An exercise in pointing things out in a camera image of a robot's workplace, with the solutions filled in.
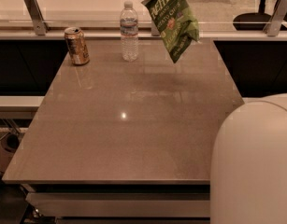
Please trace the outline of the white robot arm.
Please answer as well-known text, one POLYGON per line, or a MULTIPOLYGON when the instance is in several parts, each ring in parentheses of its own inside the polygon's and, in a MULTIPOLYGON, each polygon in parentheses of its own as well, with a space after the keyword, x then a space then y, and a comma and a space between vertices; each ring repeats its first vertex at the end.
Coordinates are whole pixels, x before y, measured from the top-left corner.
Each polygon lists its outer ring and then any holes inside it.
POLYGON ((161 155, 178 185, 209 186, 206 201, 176 202, 175 217, 210 224, 287 224, 287 94, 244 103, 211 43, 185 67, 184 121, 161 155))

